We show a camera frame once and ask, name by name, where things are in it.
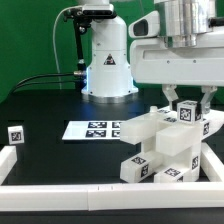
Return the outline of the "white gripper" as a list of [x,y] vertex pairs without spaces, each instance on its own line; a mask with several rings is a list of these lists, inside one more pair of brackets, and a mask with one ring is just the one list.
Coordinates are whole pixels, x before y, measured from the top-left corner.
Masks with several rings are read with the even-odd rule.
[[166,48],[159,38],[135,40],[130,65],[137,83],[163,84],[170,109],[178,99],[176,85],[202,86],[201,109],[208,114],[216,86],[224,87],[224,31],[199,35],[197,45],[187,48]]

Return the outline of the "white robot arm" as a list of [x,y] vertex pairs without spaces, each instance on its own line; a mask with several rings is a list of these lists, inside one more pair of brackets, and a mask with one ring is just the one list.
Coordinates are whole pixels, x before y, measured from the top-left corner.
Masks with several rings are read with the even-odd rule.
[[131,75],[141,84],[161,84],[175,105],[178,85],[200,86],[206,114],[224,86],[224,23],[216,0],[154,0],[155,10],[129,26]]

